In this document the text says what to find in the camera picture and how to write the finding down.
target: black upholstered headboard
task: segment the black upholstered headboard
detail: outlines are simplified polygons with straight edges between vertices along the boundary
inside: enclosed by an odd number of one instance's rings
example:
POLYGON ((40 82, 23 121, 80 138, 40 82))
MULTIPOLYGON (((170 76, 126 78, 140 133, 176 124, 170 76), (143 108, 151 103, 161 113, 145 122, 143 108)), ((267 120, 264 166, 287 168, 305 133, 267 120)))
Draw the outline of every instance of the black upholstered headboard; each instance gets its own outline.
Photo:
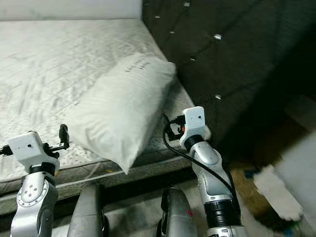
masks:
MULTIPOLYGON (((256 126, 265 127, 267 119, 260 115, 272 101, 256 111, 255 95, 263 88, 265 96, 269 89, 280 89, 275 84, 267 88, 267 82, 276 80, 272 72, 310 29, 315 13, 314 0, 143 1, 143 21, 167 59, 176 63, 194 103, 204 106, 213 144, 227 149, 236 138, 251 140, 256 126), (247 111, 253 118, 245 118, 247 111), (244 134, 234 129, 247 122, 253 128, 244 134)), ((289 97, 280 98, 275 110, 281 111, 289 97)))

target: quilted mattress surface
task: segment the quilted mattress surface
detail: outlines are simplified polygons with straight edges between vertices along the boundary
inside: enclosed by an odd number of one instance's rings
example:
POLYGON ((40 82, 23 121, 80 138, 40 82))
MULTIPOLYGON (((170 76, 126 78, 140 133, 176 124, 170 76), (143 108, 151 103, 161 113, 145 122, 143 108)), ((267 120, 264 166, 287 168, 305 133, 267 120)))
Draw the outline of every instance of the quilted mattress surface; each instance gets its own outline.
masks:
MULTIPOLYGON (((136 19, 0 22, 0 38, 0 146, 29 130, 37 131, 43 142, 58 143, 59 125, 69 109, 118 60, 135 52, 164 59, 136 19)), ((164 112, 174 118, 192 105, 176 83, 164 112)), ((162 127, 160 121, 144 159, 155 159, 165 149, 162 127)), ((118 169, 74 143, 61 152, 60 164, 57 183, 118 169)), ((17 190, 24 175, 14 156, 0 158, 0 195, 17 190)))

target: white wall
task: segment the white wall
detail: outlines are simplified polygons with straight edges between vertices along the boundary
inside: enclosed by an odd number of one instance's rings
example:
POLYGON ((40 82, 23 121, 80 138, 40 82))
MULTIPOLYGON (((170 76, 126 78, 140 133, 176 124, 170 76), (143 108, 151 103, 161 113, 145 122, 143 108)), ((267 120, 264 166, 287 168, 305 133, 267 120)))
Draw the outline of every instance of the white wall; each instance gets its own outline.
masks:
POLYGON ((141 18, 142 0, 0 0, 0 21, 141 18))
MULTIPOLYGON (((298 97, 286 112, 310 134, 281 154, 276 172, 285 182, 304 210, 304 222, 307 222, 316 235, 316 102, 298 97)), ((305 223, 302 227, 308 231, 305 223)))

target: black cable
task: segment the black cable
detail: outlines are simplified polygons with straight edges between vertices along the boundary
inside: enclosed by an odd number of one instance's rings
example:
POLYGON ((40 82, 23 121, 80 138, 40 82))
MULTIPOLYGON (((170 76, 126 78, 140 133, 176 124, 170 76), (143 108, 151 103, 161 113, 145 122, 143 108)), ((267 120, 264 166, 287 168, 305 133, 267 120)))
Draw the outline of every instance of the black cable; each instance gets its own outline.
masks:
POLYGON ((231 194, 233 195, 233 201, 234 203, 236 204, 236 208, 240 214, 240 205, 239 205, 239 202, 238 202, 238 199, 237 199, 237 194, 236 194, 236 190, 235 190, 235 187, 234 187, 234 183, 233 183, 233 180, 232 180, 232 177, 231 175, 229 175, 228 177, 230 178, 230 181, 232 183, 232 186, 230 186, 221 176, 219 176, 216 172, 214 172, 213 170, 211 170, 209 167, 207 167, 206 165, 202 164, 201 162, 195 160, 194 158, 192 158, 191 156, 188 156, 187 154, 173 148, 172 146, 170 146, 166 140, 166 133, 167 133, 167 130, 168 130, 168 127, 170 127, 170 125, 172 124, 171 121, 169 121, 168 117, 166 115, 164 115, 165 118, 167 119, 168 123, 166 124, 166 126, 164 127, 164 130, 163 130, 163 134, 162 134, 162 139, 163 139, 163 143, 166 145, 166 147, 173 151, 175 154, 179 155, 179 156, 182 156, 186 159, 188 159, 189 161, 191 161, 192 163, 200 166, 201 168, 203 168, 204 170, 206 170, 207 172, 209 172, 210 174, 212 174, 215 178, 217 178, 219 181, 221 181, 226 187, 227 189, 231 192, 231 194))

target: pillow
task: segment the pillow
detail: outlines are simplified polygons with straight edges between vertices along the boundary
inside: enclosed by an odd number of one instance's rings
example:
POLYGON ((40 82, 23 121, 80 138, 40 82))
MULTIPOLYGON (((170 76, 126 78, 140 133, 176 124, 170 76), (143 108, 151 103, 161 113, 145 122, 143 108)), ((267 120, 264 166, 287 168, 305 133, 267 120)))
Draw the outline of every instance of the pillow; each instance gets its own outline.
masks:
POLYGON ((70 111, 71 139, 127 174, 152 135, 174 75, 173 63, 148 54, 122 59, 70 111))

